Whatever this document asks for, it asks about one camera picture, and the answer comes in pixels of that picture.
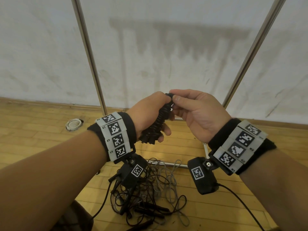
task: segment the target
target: person's right hand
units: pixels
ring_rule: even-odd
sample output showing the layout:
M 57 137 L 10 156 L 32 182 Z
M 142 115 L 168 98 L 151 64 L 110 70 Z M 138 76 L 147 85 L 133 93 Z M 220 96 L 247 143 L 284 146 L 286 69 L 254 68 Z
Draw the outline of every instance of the person's right hand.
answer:
M 183 118 L 193 135 L 203 143 L 208 143 L 231 119 L 219 101 L 208 93 L 191 89 L 169 92 L 174 94 L 172 114 Z

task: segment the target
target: white wall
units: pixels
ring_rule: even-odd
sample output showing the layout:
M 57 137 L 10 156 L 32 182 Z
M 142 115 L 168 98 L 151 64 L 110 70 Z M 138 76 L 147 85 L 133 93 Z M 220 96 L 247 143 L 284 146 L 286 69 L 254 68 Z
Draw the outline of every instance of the white wall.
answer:
M 0 97 L 99 105 L 71 0 L 0 0 Z
M 308 124 L 308 0 L 287 0 L 227 110 Z
M 161 90 L 223 101 L 273 0 L 81 0 L 107 106 Z

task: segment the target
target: person's left hand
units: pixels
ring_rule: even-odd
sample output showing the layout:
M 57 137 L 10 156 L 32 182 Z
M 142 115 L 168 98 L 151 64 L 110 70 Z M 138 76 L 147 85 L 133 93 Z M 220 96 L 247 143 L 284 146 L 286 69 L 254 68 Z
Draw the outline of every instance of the person's left hand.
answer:
M 142 99 L 133 107 L 131 107 L 126 113 L 131 117 L 134 122 L 137 141 L 141 135 L 141 132 L 152 125 L 158 117 L 159 109 L 171 101 L 171 98 L 161 91 L 157 91 L 152 95 Z M 162 131 L 167 135 L 171 135 L 170 128 L 164 124 Z M 158 142 L 164 141 L 164 136 L 160 136 Z

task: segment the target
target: black fabric strap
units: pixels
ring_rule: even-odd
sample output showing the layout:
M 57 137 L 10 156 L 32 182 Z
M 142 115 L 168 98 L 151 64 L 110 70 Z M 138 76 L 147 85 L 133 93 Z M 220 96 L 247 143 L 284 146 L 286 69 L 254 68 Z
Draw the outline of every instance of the black fabric strap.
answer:
M 126 132 L 127 132 L 128 139 L 129 139 L 129 145 L 130 145 L 131 148 L 133 148 L 134 144 L 137 141 L 137 134 L 136 134 L 135 125 L 134 125 L 131 117 L 127 113 L 118 112 L 118 114 L 122 117 L 122 120 L 123 120 L 123 122 L 126 126 Z M 99 140 L 101 141 L 101 143 L 104 146 L 105 151 L 107 153 L 107 162 L 110 161 L 105 137 L 104 137 L 102 130 L 99 127 L 99 125 L 97 123 L 94 123 L 94 124 L 92 124 L 88 127 L 88 130 L 93 131 L 98 136 Z
M 209 142 L 209 147 L 213 152 L 217 151 L 219 147 L 221 147 L 224 142 L 227 140 L 232 131 L 236 128 L 236 126 L 241 122 L 241 120 L 237 118 L 233 118 L 229 120 L 211 139 Z M 277 148 L 276 145 L 270 141 L 269 139 L 265 139 L 261 146 L 254 152 L 253 156 L 244 164 L 239 170 L 236 172 L 237 175 L 240 175 L 244 172 L 253 162 L 255 162 L 261 155 L 266 153 L 269 150 L 273 150 Z

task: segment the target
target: wooden baseboard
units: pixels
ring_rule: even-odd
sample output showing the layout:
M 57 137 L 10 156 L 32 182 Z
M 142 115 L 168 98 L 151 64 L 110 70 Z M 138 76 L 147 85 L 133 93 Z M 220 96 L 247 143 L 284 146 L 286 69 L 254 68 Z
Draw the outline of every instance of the wooden baseboard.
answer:
M 44 106 L 50 106 L 50 107 L 86 109 L 86 110 L 95 110 L 95 111 L 101 111 L 102 110 L 100 106 L 63 104 L 63 103 L 53 103 L 53 102 L 11 99 L 11 98 L 4 98 L 4 97 L 0 97 L 0 102 L 20 103 L 20 104 L 29 104 L 29 105 L 44 105 Z M 108 113 L 125 112 L 127 110 L 128 109 L 107 107 Z M 308 125 L 305 125 L 305 124 L 296 124 L 296 123 L 287 123 L 287 122 L 274 122 L 274 121 L 255 120 L 255 119 L 247 119 L 247 120 L 250 123 L 252 123 L 254 125 L 259 125 L 259 126 L 271 126 L 271 127 L 308 130 Z

